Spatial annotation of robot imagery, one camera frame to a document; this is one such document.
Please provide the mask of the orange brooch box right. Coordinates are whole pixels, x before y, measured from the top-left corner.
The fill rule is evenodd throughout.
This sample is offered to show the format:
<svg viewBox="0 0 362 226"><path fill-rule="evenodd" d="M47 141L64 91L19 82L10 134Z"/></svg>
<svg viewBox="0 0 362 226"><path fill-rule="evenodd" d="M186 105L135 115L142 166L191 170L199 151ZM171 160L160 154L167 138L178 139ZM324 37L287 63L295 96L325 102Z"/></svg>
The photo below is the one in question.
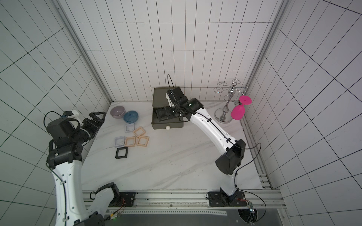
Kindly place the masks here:
<svg viewBox="0 0 362 226"><path fill-rule="evenodd" d="M140 147L147 147L150 138L147 136L139 136L136 145Z"/></svg>

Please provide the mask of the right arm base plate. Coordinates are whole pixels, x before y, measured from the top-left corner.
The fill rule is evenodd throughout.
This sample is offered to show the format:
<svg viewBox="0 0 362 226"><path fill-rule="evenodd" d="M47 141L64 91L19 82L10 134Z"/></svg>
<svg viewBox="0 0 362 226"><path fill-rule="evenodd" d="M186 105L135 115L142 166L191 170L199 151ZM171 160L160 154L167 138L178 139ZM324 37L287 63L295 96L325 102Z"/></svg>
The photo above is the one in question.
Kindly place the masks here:
<svg viewBox="0 0 362 226"><path fill-rule="evenodd" d="M210 207L247 207L248 202L243 192L235 192L228 196L222 191L208 192L206 199Z"/></svg>

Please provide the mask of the orange brooch box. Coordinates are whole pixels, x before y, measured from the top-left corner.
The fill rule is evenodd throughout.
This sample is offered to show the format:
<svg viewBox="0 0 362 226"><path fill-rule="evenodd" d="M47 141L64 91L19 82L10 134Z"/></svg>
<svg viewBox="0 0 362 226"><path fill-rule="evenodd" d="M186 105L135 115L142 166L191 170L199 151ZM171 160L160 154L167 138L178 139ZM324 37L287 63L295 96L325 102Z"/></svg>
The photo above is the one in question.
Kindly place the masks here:
<svg viewBox="0 0 362 226"><path fill-rule="evenodd" d="M136 137L126 137L126 138L125 138L124 146L125 146L125 147L135 147L135 146L136 146L136 142L137 142L137 138L136 138Z"/></svg>
<svg viewBox="0 0 362 226"><path fill-rule="evenodd" d="M147 136L139 136L136 145L140 147L147 147L150 138Z"/></svg>
<svg viewBox="0 0 362 226"><path fill-rule="evenodd" d="M146 134L146 131L143 129L143 127L138 127L133 131L133 134L135 137L139 138L140 136L143 136Z"/></svg>

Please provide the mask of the three-drawer storage cabinet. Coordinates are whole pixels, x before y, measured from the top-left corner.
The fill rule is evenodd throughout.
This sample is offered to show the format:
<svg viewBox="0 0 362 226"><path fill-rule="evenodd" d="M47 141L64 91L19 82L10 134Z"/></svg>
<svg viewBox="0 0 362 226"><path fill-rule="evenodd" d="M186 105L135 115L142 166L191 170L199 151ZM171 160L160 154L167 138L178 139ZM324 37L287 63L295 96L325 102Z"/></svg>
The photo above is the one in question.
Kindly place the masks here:
<svg viewBox="0 0 362 226"><path fill-rule="evenodd" d="M168 90L169 88L167 87L154 88L152 101L153 112L151 122L152 128L154 130L163 130L168 127L170 127L171 129L183 128L184 123L181 117L172 119L167 119L166 117L165 110L169 110L170 108L168 99L166 97L166 93ZM165 119L164 121L159 120L157 116L157 111L159 109L161 110L160 112L162 117Z"/></svg>

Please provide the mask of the purple bowl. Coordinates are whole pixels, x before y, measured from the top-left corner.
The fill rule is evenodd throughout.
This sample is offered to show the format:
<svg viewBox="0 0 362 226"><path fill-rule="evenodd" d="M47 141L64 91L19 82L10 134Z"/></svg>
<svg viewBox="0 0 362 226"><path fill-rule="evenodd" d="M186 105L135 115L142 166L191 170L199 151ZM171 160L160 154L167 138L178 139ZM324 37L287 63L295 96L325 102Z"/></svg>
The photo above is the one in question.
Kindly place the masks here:
<svg viewBox="0 0 362 226"><path fill-rule="evenodd" d="M126 113L123 106L115 106L111 109L110 115L115 119L122 119Z"/></svg>

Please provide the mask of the orange brooch box left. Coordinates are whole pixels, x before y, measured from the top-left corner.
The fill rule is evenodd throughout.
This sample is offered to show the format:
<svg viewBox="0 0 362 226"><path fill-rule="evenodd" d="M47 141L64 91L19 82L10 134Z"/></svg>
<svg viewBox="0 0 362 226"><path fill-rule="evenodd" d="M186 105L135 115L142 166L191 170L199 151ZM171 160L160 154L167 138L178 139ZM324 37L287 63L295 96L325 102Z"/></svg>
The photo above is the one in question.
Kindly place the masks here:
<svg viewBox="0 0 362 226"><path fill-rule="evenodd" d="M124 146L125 146L125 147L135 147L135 146L136 146L136 142L137 142L137 138L136 138L136 137L126 137L126 138L125 138Z"/></svg>

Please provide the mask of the lilac brooch box upper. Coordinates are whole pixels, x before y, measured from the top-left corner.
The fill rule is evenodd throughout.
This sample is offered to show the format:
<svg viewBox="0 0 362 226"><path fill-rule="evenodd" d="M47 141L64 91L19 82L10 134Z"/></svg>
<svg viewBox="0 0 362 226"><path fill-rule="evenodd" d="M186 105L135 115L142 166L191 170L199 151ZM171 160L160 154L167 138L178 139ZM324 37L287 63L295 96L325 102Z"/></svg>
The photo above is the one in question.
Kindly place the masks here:
<svg viewBox="0 0 362 226"><path fill-rule="evenodd" d="M135 123L126 124L126 126L125 126L126 133L133 132L134 130L135 130Z"/></svg>

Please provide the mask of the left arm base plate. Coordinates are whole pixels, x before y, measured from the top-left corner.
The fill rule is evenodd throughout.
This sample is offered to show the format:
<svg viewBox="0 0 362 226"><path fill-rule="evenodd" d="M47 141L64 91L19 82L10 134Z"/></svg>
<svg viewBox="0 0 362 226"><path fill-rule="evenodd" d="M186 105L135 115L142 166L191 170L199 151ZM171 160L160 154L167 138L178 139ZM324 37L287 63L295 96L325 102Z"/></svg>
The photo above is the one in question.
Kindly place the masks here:
<svg viewBox="0 0 362 226"><path fill-rule="evenodd" d="M133 207L135 201L135 192L120 192L109 205L110 207Z"/></svg>

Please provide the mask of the orange brooch box upper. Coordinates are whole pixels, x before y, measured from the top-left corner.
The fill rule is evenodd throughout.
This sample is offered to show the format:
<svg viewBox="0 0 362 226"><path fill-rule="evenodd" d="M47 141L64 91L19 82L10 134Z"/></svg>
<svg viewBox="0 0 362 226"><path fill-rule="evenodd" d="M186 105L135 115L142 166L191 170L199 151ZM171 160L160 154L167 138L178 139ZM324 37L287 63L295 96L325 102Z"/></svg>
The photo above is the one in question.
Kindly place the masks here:
<svg viewBox="0 0 362 226"><path fill-rule="evenodd" d="M146 134L146 131L143 129L143 127L138 127L133 131L133 134L135 137L139 138L140 136L143 136Z"/></svg>

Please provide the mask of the aluminium mounting rail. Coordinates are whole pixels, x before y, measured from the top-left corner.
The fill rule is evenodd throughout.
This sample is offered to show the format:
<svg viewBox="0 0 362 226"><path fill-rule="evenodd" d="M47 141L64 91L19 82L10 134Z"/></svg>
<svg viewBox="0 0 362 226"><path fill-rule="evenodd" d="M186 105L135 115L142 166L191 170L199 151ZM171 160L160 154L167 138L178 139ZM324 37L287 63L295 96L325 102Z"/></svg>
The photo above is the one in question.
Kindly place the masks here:
<svg viewBox="0 0 362 226"><path fill-rule="evenodd" d="M285 209L286 204L278 190L245 190L247 207L210 207L206 199L207 190L124 190L135 192L133 207L121 209L118 217L124 214L211 214L225 216L228 209L255 210L260 218L266 210ZM109 216L118 207L108 207Z"/></svg>

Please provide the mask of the lilac brooch box lower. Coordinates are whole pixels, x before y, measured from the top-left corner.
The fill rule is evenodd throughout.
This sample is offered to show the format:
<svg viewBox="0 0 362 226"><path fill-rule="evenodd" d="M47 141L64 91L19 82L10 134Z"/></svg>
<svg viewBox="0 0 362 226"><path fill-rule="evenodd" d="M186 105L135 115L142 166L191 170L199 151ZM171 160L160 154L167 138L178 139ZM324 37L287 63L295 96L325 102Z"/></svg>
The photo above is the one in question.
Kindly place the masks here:
<svg viewBox="0 0 362 226"><path fill-rule="evenodd" d="M115 137L114 139L114 147L124 147L125 144L125 136Z"/></svg>

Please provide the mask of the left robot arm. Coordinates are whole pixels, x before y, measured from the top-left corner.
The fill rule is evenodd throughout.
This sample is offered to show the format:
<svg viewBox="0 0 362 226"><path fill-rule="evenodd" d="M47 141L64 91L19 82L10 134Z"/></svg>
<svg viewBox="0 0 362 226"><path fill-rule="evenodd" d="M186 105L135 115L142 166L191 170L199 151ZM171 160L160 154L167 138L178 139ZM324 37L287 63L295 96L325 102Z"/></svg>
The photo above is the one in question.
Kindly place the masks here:
<svg viewBox="0 0 362 226"><path fill-rule="evenodd" d="M106 113L90 113L79 121L75 111L48 123L46 131L52 136L46 166L55 181L57 226L103 226L115 213L107 214L111 206L125 207L115 183L108 183L95 192L91 206L86 207L81 184L82 151L105 121Z"/></svg>

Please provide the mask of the black brooch box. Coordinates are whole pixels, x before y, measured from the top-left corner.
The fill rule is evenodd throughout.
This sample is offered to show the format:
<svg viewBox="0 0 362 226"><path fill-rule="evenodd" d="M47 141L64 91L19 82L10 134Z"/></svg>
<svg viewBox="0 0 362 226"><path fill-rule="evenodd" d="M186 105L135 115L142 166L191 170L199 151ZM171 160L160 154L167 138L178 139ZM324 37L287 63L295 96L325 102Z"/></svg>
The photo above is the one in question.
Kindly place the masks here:
<svg viewBox="0 0 362 226"><path fill-rule="evenodd" d="M164 108L158 108L156 109L156 116L159 121L166 121L169 120L167 109Z"/></svg>
<svg viewBox="0 0 362 226"><path fill-rule="evenodd" d="M116 150L116 159L124 159L127 158L128 156L128 147L119 147Z"/></svg>

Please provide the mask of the silver glass rack stand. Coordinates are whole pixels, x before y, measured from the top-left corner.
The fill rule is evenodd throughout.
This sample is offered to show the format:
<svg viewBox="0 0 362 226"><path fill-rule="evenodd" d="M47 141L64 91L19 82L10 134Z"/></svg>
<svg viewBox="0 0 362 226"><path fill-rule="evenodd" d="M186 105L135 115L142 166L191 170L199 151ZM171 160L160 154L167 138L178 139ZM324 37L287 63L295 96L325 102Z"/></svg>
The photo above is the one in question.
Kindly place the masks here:
<svg viewBox="0 0 362 226"><path fill-rule="evenodd" d="M226 124L233 120L231 112L234 107L240 105L239 97L242 95L246 96L246 94L240 90L246 87L239 86L239 84L241 84L240 80L233 79L230 85L226 82L219 82L218 86L214 88L214 92L217 94L227 91L227 94L224 96L225 105L215 111L215 118L221 123Z"/></svg>

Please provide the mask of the blue bowl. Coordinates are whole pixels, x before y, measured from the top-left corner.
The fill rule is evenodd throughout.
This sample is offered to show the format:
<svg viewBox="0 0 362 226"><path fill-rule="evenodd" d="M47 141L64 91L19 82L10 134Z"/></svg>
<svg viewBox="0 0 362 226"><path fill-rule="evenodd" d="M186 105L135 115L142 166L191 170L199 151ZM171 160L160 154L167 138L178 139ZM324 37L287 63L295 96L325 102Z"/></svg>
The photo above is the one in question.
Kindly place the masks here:
<svg viewBox="0 0 362 226"><path fill-rule="evenodd" d="M139 118L139 114L136 111L126 112L123 116L123 120L128 124L137 122L138 118Z"/></svg>

